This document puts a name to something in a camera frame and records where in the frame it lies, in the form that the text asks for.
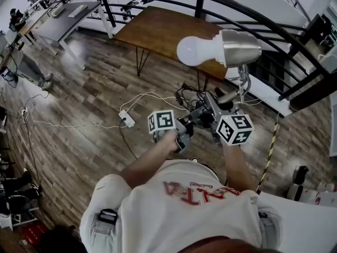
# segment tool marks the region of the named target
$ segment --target white box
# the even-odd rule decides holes
[[[217,125],[216,132],[228,145],[246,143],[254,126],[249,115],[224,115]]]
[[[150,134],[159,130],[175,129],[173,110],[153,112],[147,117],[147,122]]]

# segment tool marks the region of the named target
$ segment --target wooden table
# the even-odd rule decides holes
[[[202,19],[149,6],[125,25],[114,36],[114,39],[179,61],[176,49],[181,39],[187,36],[197,36],[211,40],[219,34],[220,30],[221,27]],[[227,69],[215,59],[202,63],[196,69],[204,72],[206,76],[221,81],[224,80],[227,72]]]
[[[32,43],[41,51],[42,48],[35,40],[29,35],[29,32],[35,27],[36,23],[48,12],[47,9],[34,12],[27,20],[26,24],[20,29],[19,34],[21,36],[27,36]]]

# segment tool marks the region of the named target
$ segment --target light bulb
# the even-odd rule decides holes
[[[237,67],[256,61],[261,52],[260,42],[254,36],[234,30],[220,30],[212,40],[188,36],[177,46],[179,60],[188,66],[215,59],[225,67]]]
[[[196,36],[188,36],[178,43],[177,55],[185,65],[197,66],[215,58],[216,52],[221,54],[221,45],[219,46],[220,48],[216,48],[216,45],[214,39],[203,40]]]

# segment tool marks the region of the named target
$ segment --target power strip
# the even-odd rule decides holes
[[[135,125],[135,121],[131,118],[131,116],[125,111],[122,110],[119,114],[120,118],[124,119],[124,123],[129,127],[132,128]]]

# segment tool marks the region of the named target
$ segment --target white desk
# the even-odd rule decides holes
[[[87,8],[82,10],[74,18],[68,17],[69,14],[77,9],[80,5],[86,5]],[[62,12],[58,18],[49,18],[41,27],[35,29],[34,33],[41,37],[50,50],[52,47],[44,38],[59,42],[66,52],[74,59],[75,63],[78,64],[82,70],[85,70],[85,62],[72,52],[64,40],[77,28],[78,24],[82,20],[86,19],[87,16],[89,16],[95,10],[98,10],[109,38],[112,38],[112,29],[107,23],[106,17],[101,7],[101,2],[67,3],[64,5],[64,7],[64,12]]]

